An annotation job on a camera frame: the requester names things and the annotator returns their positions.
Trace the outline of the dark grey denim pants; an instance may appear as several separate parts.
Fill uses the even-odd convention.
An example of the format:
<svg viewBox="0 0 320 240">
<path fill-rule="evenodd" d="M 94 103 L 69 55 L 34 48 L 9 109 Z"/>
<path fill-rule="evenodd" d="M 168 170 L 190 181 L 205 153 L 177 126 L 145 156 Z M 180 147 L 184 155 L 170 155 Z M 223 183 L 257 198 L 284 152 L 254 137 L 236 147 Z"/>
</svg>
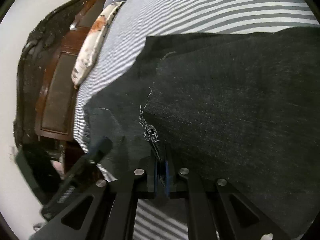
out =
<svg viewBox="0 0 320 240">
<path fill-rule="evenodd" d="M 226 178 L 291 238 L 319 212 L 319 28 L 149 36 L 84 107 L 82 140 L 113 142 L 115 177 L 159 158 Z"/>
</svg>

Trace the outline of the dark wooden headboard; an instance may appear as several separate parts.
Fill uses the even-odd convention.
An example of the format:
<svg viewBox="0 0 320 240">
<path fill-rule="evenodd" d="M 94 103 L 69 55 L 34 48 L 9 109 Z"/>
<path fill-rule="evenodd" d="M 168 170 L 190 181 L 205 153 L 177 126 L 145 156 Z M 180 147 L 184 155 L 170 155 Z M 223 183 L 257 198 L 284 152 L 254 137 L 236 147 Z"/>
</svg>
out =
<svg viewBox="0 0 320 240">
<path fill-rule="evenodd" d="M 29 34 L 17 67 L 17 147 L 42 138 L 73 140 L 78 91 L 71 73 L 81 46 L 105 0 L 70 0 L 50 12 Z"/>
</svg>

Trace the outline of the floral orange white pillow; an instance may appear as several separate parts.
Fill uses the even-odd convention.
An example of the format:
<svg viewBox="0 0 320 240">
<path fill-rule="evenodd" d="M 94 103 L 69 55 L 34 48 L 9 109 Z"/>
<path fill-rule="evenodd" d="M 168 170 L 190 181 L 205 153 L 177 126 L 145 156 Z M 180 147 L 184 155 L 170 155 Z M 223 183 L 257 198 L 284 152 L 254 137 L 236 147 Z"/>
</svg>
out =
<svg viewBox="0 0 320 240">
<path fill-rule="evenodd" d="M 75 87 L 79 87 L 92 68 L 100 53 L 107 32 L 124 1 L 109 4 L 97 17 L 89 30 L 78 53 L 72 70 L 71 80 Z"/>
</svg>

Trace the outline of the striped grey white bedsheet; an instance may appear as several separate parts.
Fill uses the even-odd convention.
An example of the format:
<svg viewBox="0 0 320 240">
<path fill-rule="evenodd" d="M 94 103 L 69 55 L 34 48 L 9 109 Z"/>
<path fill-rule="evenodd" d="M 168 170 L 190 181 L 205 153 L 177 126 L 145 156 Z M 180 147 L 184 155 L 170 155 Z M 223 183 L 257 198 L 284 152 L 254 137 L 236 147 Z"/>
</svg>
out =
<svg viewBox="0 0 320 240">
<path fill-rule="evenodd" d="M 79 88 L 74 138 L 84 151 L 84 107 L 134 63 L 149 36 L 276 33 L 317 27 L 304 0 L 127 0 L 116 14 L 98 60 Z"/>
</svg>

